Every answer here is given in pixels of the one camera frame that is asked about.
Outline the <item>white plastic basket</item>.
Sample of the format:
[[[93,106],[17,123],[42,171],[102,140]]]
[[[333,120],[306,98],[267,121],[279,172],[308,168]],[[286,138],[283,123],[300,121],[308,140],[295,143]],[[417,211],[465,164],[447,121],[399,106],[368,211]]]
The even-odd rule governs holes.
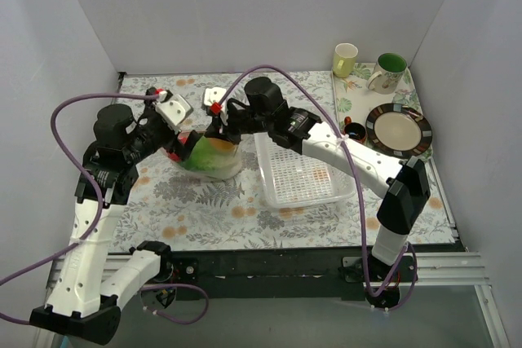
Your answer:
[[[335,203],[356,194],[352,177],[317,159],[276,145],[267,134],[254,142],[267,203],[276,209]]]

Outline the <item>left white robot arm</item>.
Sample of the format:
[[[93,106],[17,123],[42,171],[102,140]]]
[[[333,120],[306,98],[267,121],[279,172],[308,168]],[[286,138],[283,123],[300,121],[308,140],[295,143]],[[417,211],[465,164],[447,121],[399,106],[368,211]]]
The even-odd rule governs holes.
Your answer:
[[[188,155],[179,124],[192,112],[177,101],[149,104],[139,118],[125,104],[99,110],[95,141],[86,150],[75,191],[75,218],[59,278],[30,324],[99,345],[117,331],[124,306],[149,282],[168,284],[174,267],[170,246],[145,241],[126,264],[103,280],[108,247],[139,174],[137,165],[159,149]]]

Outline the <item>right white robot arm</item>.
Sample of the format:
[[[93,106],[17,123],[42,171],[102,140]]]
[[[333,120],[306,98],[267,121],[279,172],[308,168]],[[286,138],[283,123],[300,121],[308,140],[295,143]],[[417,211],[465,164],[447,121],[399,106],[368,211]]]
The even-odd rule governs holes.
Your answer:
[[[281,89],[267,77],[244,87],[246,104],[229,99],[224,88],[207,88],[202,106],[212,117],[206,135],[239,143],[244,134],[265,133],[278,146],[323,161],[359,179],[379,196],[380,228],[371,249],[369,270],[377,280],[392,278],[415,221],[430,198],[425,166],[384,156],[347,136],[316,114],[291,107]]]

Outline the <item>clear zip top bag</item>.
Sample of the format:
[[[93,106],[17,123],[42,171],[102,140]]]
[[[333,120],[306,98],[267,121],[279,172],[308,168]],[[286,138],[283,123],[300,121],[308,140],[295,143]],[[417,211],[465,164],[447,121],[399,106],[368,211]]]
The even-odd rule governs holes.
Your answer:
[[[186,161],[173,152],[165,154],[185,174],[209,181],[230,179],[242,167],[241,148],[238,145],[204,135]]]

